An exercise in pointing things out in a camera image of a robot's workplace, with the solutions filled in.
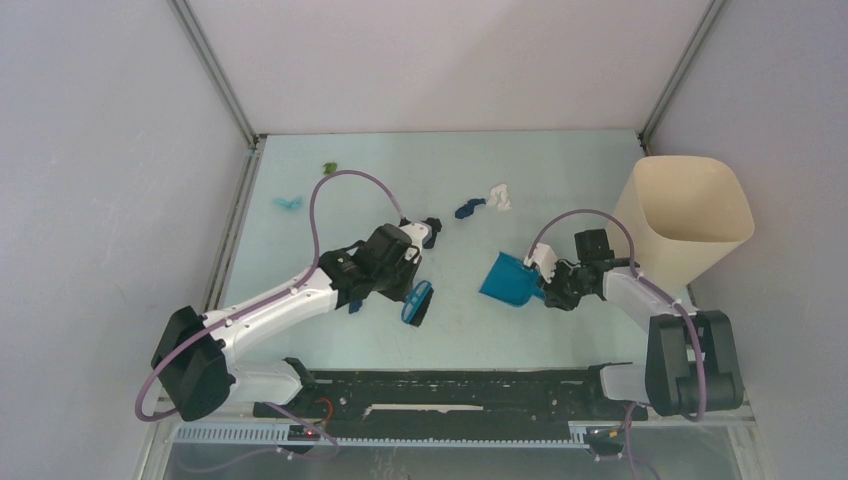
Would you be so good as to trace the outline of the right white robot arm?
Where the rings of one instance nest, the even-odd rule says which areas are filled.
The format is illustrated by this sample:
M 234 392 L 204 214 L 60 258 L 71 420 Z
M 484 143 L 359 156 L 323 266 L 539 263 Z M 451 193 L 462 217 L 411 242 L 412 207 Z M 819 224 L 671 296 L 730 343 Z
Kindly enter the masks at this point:
M 744 385 L 730 319 L 700 310 L 646 283 L 637 264 L 611 249 L 603 229 L 575 235 L 577 258 L 537 244 L 526 264 L 539 273 L 546 307 L 575 310 L 596 296 L 623 311 L 647 334 L 642 363 L 602 365 L 599 380 L 581 392 L 585 411 L 606 418 L 622 401 L 651 406 L 661 416 L 695 418 L 739 408 Z

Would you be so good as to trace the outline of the blue dustpan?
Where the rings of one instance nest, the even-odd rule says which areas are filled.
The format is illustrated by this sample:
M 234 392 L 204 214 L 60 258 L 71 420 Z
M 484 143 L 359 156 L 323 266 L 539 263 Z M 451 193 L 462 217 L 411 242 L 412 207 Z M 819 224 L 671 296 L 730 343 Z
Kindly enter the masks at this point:
M 520 258 L 500 252 L 485 277 L 479 292 L 513 307 L 532 299 L 544 299 L 538 282 L 539 272 L 526 267 Z

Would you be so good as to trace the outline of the blue hand brush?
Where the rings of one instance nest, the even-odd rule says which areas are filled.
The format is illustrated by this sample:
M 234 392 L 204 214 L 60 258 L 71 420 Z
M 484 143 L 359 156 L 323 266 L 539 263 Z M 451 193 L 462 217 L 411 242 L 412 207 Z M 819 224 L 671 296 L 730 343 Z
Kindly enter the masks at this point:
M 418 282 L 406 297 L 401 320 L 404 324 L 420 327 L 432 301 L 434 290 L 432 283 L 427 280 Z

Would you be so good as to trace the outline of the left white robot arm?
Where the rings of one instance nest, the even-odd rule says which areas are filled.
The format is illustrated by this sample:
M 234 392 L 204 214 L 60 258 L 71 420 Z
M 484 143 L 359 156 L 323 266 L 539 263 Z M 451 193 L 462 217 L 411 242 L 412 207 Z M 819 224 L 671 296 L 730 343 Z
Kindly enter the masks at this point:
M 247 362 L 245 355 L 302 321 L 372 293 L 406 301 L 437 233 L 425 222 L 384 224 L 367 240 L 321 254 L 315 266 L 250 300 L 204 314 L 190 306 L 174 312 L 151 360 L 173 413 L 196 421 L 227 402 L 270 402 L 297 417 L 311 412 L 316 390 L 296 359 Z

